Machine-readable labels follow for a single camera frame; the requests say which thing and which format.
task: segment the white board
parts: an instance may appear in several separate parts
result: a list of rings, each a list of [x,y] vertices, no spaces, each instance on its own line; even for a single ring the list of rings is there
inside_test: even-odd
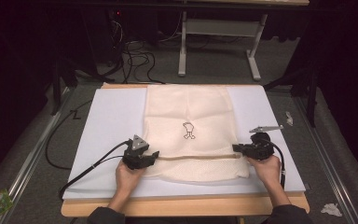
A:
[[[278,125],[269,99],[258,85],[227,87],[234,106],[237,122],[237,138],[240,143],[251,143],[249,130],[257,126]],[[95,92],[89,117],[80,139],[69,180],[81,174],[117,144],[142,136],[146,88],[101,89]],[[304,184],[280,130],[268,132],[271,142],[284,156],[286,168],[285,190],[305,191]],[[126,146],[111,156],[122,156]],[[120,159],[112,159],[99,165],[66,190],[66,199],[111,198],[116,189],[115,170]],[[142,178],[132,197],[200,196],[215,194],[246,194],[266,192],[250,167],[249,178],[195,183],[168,182],[157,177]]]

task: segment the white paper scrap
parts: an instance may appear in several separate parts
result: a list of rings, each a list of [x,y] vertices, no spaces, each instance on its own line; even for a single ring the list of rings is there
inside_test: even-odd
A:
[[[326,204],[322,209],[321,213],[327,213],[329,215],[333,215],[336,217],[342,217],[341,212],[339,212],[337,208],[337,204],[333,204],[333,203]]]
[[[292,118],[292,115],[290,114],[289,111],[286,111],[286,117],[287,117],[286,122],[287,122],[290,126],[293,126],[293,118]]]

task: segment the metal rail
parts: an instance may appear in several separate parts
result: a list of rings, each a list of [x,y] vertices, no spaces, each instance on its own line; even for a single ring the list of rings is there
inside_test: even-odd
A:
[[[36,145],[34,146],[34,149],[28,154],[27,159],[25,160],[24,164],[22,165],[19,173],[17,174],[17,177],[13,181],[13,184],[11,185],[8,194],[13,201],[13,206],[2,216],[0,216],[0,224],[6,224],[9,222],[9,219],[11,215],[13,214],[17,203],[19,202],[21,195],[23,194],[28,182],[31,179],[31,176],[34,172],[34,169],[36,168],[36,165],[39,162],[39,159],[41,155],[43,155],[43,149],[46,146],[46,141],[48,137],[51,135],[51,131],[58,122],[62,108],[67,104],[70,96],[73,93],[73,88],[65,88],[65,90],[62,93],[62,106],[59,108],[58,112],[55,116],[50,118],[50,121],[48,122],[48,126],[45,128],[43,133],[41,134],[39,140],[37,141]]]
[[[330,182],[330,185],[334,193],[336,194],[339,206],[343,210],[342,212],[344,213],[345,218],[348,220],[349,224],[358,224],[358,213],[356,212],[356,209],[353,206],[347,188],[345,187],[344,183],[342,182],[341,178],[339,177],[336,171],[336,168],[331,162],[330,157],[327,154],[327,151],[322,143],[322,140],[317,130],[310,125],[307,119],[307,112],[304,103],[302,102],[300,97],[295,97],[294,102],[296,107],[300,111],[302,119],[304,120],[310,131],[310,135],[313,138],[313,141],[315,142],[318,157],[322,162],[322,167],[324,168],[324,172],[327,176],[327,179]]]
[[[44,7],[115,7],[119,9],[142,9],[142,10],[174,10],[174,11],[204,11],[204,12],[255,12],[255,13],[301,13],[312,15],[334,15],[342,13],[338,8],[310,8],[307,6],[280,6],[280,5],[257,5],[237,3],[123,3],[120,1],[78,1],[78,0],[41,0],[33,4]]]

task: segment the sleeve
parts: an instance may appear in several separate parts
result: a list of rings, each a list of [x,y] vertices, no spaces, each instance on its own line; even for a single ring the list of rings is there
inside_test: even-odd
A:
[[[312,224],[312,220],[303,208],[287,204],[276,206],[268,218],[268,224]]]
[[[124,224],[124,214],[107,207],[98,207],[87,218],[88,224]]]

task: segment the hand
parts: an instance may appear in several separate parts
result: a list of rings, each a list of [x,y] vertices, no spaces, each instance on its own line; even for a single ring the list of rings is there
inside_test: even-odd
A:
[[[257,173],[258,178],[266,185],[267,183],[280,183],[281,162],[278,157],[270,156],[263,161],[247,158]]]
[[[278,157],[270,156],[263,161],[247,158],[266,187],[273,207],[291,204],[280,184],[281,162]]]
[[[144,174],[146,168],[139,170],[132,170],[120,161],[116,168],[116,183],[117,189],[108,207],[120,212],[124,204],[130,198],[132,192],[138,186],[139,180]]]

